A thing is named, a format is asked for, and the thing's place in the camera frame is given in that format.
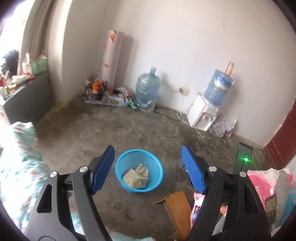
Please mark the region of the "beige paper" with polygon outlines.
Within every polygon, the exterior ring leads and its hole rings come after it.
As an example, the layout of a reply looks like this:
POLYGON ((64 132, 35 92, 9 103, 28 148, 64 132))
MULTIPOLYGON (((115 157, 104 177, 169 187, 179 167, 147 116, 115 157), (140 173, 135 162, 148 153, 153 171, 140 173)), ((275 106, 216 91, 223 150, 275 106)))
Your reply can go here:
POLYGON ((139 164, 135 169, 126 171, 122 180, 130 188, 145 188, 149 181, 149 170, 143 164, 139 164))

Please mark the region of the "blue plastic waste basket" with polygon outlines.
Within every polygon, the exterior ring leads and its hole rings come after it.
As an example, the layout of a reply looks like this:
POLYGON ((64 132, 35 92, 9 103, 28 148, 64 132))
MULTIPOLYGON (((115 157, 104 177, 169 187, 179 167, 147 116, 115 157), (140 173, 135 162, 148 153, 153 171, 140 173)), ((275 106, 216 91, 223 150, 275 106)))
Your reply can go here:
POLYGON ((160 185, 164 170, 155 155, 145 150, 133 149, 119 156, 115 163, 115 174, 126 191, 142 193, 160 185))

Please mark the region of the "wooden stool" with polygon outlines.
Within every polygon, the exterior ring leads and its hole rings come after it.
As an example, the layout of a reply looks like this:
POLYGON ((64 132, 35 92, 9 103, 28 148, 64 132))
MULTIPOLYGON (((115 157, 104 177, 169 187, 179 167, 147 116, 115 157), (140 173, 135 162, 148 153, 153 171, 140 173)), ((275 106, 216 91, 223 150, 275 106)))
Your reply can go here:
POLYGON ((191 207, 184 191, 177 191, 155 202, 155 204, 160 203, 164 205, 176 230, 168 238, 172 240, 185 240, 191 229, 191 207))

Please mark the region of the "crumpled plastic bag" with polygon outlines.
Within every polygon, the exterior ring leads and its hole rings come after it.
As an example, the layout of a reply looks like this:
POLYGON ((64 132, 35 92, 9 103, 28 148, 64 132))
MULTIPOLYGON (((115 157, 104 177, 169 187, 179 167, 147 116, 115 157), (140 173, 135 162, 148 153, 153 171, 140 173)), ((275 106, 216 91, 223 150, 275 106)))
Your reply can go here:
POLYGON ((219 121, 217 123, 214 123, 210 127, 210 133, 215 134, 217 137, 231 137, 232 131, 235 128, 236 121, 234 120, 233 122, 228 121, 227 118, 223 118, 222 121, 219 121))

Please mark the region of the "white water dispenser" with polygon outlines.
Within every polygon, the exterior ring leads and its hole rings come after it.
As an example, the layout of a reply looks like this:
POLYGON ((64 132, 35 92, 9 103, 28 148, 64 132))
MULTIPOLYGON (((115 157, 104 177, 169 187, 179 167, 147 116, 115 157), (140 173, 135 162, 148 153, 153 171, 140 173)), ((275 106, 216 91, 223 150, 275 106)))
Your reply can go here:
POLYGON ((191 128, 207 132, 220 113, 219 107, 211 105, 202 94, 198 94, 188 108, 187 120, 191 128))

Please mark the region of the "water jug on dispenser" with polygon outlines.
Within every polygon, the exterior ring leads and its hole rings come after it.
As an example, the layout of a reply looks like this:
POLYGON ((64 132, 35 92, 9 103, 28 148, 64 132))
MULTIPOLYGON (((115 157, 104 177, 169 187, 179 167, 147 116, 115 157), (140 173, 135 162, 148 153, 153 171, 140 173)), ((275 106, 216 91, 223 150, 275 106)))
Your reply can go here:
POLYGON ((234 63, 229 62, 226 70, 223 72, 219 69, 214 71, 214 74, 204 92, 204 98, 213 106, 221 106, 228 91, 234 84, 234 79, 231 77, 234 68, 234 63))

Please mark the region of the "floral teal quilt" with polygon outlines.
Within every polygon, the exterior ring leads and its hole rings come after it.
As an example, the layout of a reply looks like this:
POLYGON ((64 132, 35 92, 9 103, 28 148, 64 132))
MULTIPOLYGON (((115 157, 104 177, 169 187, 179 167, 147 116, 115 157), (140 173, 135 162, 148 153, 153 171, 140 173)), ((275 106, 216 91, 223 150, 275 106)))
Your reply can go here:
POLYGON ((51 171, 43 161, 31 122, 9 126, 1 148, 1 203, 26 234, 31 212, 51 171))

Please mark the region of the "empty blue water jug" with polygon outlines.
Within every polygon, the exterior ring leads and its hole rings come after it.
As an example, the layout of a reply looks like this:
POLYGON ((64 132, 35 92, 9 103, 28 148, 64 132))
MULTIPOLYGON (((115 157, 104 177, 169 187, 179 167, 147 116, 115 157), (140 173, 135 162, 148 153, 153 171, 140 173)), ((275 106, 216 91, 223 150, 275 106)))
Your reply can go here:
POLYGON ((135 99, 139 110, 151 112, 154 110, 162 81, 156 76, 156 68, 149 73, 140 75, 136 83, 135 99))

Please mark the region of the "grey cabinet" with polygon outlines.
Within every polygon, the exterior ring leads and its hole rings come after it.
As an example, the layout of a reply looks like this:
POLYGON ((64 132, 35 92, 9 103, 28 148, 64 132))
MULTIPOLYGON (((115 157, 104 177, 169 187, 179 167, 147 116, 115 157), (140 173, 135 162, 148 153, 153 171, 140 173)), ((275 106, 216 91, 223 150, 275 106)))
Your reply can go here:
POLYGON ((17 121, 36 123, 52 104, 49 75, 43 73, 10 94, 7 99, 1 98, 1 111, 9 124, 17 121))

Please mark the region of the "green plastic basket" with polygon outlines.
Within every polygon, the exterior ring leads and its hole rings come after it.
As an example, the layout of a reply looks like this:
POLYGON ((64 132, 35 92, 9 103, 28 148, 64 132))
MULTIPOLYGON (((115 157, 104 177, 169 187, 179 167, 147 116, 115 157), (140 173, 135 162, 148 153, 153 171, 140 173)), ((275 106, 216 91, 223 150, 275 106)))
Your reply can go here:
POLYGON ((47 58, 36 60, 36 61, 31 60, 30 65, 31 65, 31 75, 32 76, 39 76, 43 73, 48 72, 47 58))

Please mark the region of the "pink rolled mat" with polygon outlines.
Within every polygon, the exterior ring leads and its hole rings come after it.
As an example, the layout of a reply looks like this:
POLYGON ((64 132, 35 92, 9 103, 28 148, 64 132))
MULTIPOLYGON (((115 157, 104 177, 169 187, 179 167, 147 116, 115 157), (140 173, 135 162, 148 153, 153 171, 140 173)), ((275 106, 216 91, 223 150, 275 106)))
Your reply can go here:
POLYGON ((103 56, 100 68, 100 79, 114 88, 117 65, 125 34, 123 32, 108 30, 104 43, 103 56))

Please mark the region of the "black bag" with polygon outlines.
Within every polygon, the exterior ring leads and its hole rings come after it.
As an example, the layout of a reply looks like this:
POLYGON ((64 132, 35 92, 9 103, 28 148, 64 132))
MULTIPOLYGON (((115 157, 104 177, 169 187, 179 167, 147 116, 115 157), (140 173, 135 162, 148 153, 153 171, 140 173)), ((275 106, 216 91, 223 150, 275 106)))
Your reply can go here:
POLYGON ((16 75, 18 70, 19 52, 11 50, 5 54, 1 60, 1 72, 5 74, 10 71, 11 75, 16 75))

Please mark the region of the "grey curtain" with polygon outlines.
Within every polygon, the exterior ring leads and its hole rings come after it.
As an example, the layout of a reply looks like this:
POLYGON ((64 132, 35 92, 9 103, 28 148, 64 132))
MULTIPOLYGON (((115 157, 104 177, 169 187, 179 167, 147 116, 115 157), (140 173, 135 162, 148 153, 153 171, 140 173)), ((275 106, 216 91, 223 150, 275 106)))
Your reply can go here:
POLYGON ((23 31, 19 58, 29 52, 38 57, 42 51, 48 56, 49 31, 58 1, 34 1, 23 31))

